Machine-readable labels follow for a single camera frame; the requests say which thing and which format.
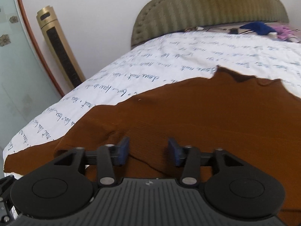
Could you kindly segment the olive green padded headboard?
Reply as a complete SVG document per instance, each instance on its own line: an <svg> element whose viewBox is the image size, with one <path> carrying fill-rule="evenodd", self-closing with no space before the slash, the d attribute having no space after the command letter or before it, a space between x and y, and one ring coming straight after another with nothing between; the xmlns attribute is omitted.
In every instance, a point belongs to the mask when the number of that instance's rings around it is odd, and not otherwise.
<svg viewBox="0 0 301 226"><path fill-rule="evenodd" d="M289 18L280 0L151 0L136 18L131 46L189 27L249 21L288 23Z"/></svg>

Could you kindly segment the purple cloth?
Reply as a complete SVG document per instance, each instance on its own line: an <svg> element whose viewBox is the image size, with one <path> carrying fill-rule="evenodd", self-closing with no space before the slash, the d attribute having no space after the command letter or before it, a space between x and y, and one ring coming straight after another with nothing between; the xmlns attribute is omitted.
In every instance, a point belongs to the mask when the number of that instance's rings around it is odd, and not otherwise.
<svg viewBox="0 0 301 226"><path fill-rule="evenodd" d="M300 43L300 29L295 29L288 24L268 23L267 25L274 29L274 32L268 34L271 39Z"/></svg>

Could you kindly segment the frosted glass door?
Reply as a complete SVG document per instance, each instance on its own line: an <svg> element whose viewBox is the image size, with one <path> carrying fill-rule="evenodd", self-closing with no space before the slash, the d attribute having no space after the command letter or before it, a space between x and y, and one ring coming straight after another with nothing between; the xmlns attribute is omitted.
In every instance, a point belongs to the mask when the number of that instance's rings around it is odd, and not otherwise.
<svg viewBox="0 0 301 226"><path fill-rule="evenodd" d="M29 42L16 0L1 0L1 150L60 95Z"/></svg>

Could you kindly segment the gold tower fan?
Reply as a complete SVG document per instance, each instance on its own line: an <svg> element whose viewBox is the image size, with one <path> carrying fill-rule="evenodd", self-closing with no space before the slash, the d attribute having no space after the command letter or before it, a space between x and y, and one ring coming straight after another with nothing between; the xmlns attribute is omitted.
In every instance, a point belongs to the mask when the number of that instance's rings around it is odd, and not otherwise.
<svg viewBox="0 0 301 226"><path fill-rule="evenodd" d="M75 89L86 81L86 78L63 33L53 7L42 8L37 12L36 18L57 66L70 88Z"/></svg>

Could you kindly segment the dark blue cloth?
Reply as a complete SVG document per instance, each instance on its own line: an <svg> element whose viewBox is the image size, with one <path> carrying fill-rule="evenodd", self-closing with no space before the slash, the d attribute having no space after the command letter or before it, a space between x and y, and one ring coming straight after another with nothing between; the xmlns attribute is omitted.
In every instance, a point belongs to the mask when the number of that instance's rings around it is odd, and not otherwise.
<svg viewBox="0 0 301 226"><path fill-rule="evenodd" d="M245 25L241 26L240 29L246 29L247 31L245 33L255 32L261 36L266 36L266 35L269 35L270 33L274 33L277 35L277 31L275 29L273 29L272 27L266 25L263 22L259 22L259 21L250 22L248 24L245 24Z"/></svg>

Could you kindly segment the brown knit sweater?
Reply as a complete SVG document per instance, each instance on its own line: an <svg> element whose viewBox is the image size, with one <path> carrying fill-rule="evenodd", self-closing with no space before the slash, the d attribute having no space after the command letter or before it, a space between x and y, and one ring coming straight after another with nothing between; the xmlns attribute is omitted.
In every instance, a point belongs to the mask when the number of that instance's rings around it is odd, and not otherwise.
<svg viewBox="0 0 301 226"><path fill-rule="evenodd" d="M67 150L96 150L130 138L118 178L174 177L168 139L202 152L220 147L279 180L286 199L279 218L300 223L300 99L281 80L218 68L210 79L193 78L135 95L115 106L90 109L61 138L8 155L6 173L26 175Z"/></svg>

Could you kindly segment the white quilt with blue script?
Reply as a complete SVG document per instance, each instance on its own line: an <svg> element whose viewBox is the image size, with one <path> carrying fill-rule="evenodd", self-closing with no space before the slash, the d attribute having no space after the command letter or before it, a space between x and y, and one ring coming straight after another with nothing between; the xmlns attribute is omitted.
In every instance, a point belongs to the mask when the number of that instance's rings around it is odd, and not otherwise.
<svg viewBox="0 0 301 226"><path fill-rule="evenodd" d="M135 47L45 109L11 139L3 156L60 138L94 106L115 105L189 78L211 78L218 66L281 79L289 92L300 96L298 43L248 33L172 33Z"/></svg>

